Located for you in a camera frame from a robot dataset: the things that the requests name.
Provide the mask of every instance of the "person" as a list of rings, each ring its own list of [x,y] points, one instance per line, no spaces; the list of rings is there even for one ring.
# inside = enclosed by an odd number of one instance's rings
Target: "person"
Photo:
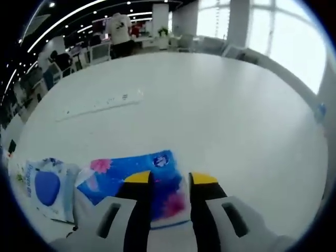
[[[132,54],[134,41],[130,38],[131,19],[127,15],[115,13],[106,24],[106,33],[112,42],[112,49],[117,58]]]
[[[42,75],[47,89],[50,90],[54,86],[53,73],[49,70],[50,59],[44,51],[42,51],[37,59],[39,68],[42,70]]]
[[[59,69],[63,72],[63,77],[71,74],[70,66],[72,65],[72,58],[66,52],[63,54],[58,54],[57,51],[53,51],[50,54],[50,58],[55,62]]]

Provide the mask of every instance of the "ceiling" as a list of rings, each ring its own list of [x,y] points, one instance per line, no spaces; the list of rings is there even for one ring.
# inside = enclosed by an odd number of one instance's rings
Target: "ceiling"
[[[169,0],[168,4],[170,11],[173,11],[192,1],[193,0]],[[17,69],[12,78],[11,85],[13,81],[16,81],[28,70],[30,64],[33,64],[37,60],[38,53],[45,45],[47,39],[50,40],[56,36],[64,35],[65,43],[69,44],[70,35],[76,35],[77,31],[81,29],[81,25],[86,27],[90,25],[93,20],[104,18],[106,15],[110,17],[116,12],[130,14],[131,9],[133,10],[132,13],[151,12],[153,3],[164,3],[164,0],[131,1],[129,5],[127,1],[124,0],[31,0],[8,2],[8,10],[12,10],[13,18],[8,20],[11,24],[10,31],[7,33],[6,40],[4,41],[6,49],[3,72],[5,74],[2,75],[1,79],[0,97],[3,96],[14,70]],[[50,2],[54,2],[55,6],[52,8],[49,7]],[[96,2],[96,4],[84,8],[64,20],[47,33],[29,53],[27,52],[34,42],[52,25],[78,8],[93,2]],[[146,17],[151,17],[151,15],[142,15],[137,18]]]

